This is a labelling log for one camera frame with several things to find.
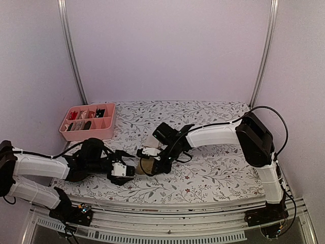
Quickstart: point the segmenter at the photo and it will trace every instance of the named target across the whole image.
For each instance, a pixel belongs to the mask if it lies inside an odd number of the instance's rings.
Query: floral tablecloth
[[[246,104],[236,102],[118,102],[114,136],[105,140],[105,145],[135,155],[147,135],[162,122],[180,129],[186,124],[231,120],[247,110]],[[155,177],[137,175],[123,186],[111,184],[104,174],[91,175],[78,183],[54,180],[53,186],[79,197],[159,204],[228,201],[264,195],[258,175],[245,162],[240,146],[203,146],[189,153],[193,159],[188,163],[175,162],[171,173]],[[138,159],[127,163],[137,165]]]

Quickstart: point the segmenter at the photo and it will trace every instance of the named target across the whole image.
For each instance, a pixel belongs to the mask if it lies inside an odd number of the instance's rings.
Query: table surface
[[[111,149],[122,149],[135,155],[147,136],[162,122],[180,129],[187,124],[232,120],[247,110],[248,106],[239,102],[118,102],[114,136],[104,143]],[[258,175],[246,163],[240,146],[203,146],[189,153],[193,159],[184,164],[173,163],[171,173],[155,177],[136,175],[123,186],[110,183],[105,174],[91,175],[77,183],[54,180],[53,186],[77,197],[141,204],[230,201],[264,195]],[[138,159],[126,160],[126,163],[137,165]]]

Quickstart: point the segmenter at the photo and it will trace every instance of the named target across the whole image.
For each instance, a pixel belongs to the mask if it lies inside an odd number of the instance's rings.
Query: white perforated bracket
[[[52,230],[64,232],[64,225],[56,220],[43,217],[37,218],[37,224]],[[213,243],[235,243],[242,240],[247,240],[244,231],[237,231],[228,234],[209,235],[209,236],[194,236],[194,237],[142,237],[132,235],[122,235],[108,233],[100,230],[82,230],[83,234],[75,233],[76,236],[100,240],[102,242],[112,244],[213,244]]]

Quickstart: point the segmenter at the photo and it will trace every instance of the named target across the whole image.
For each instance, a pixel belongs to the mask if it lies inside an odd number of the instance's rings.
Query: pink tray
[[[89,118],[91,112],[96,114],[97,109],[105,109],[104,117]],[[81,113],[83,111],[86,111],[86,114],[84,118],[81,118]],[[71,112],[77,112],[76,119],[69,120]],[[67,141],[82,141],[91,137],[98,139],[109,139],[113,137],[115,119],[116,115],[114,103],[76,106],[69,109],[59,131]],[[88,121],[91,121],[90,129],[83,130]],[[66,125],[69,126],[71,123],[73,123],[72,129],[70,131],[66,131]],[[75,130],[76,125],[78,124],[81,124],[81,127],[80,129]]]

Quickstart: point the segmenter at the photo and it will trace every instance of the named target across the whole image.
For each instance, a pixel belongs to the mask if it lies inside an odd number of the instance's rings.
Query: pink organizer
[[[103,113],[99,118],[96,118],[97,110]],[[113,137],[115,119],[114,103],[76,106],[69,109],[59,131],[67,141],[82,141],[91,137],[109,139]]]

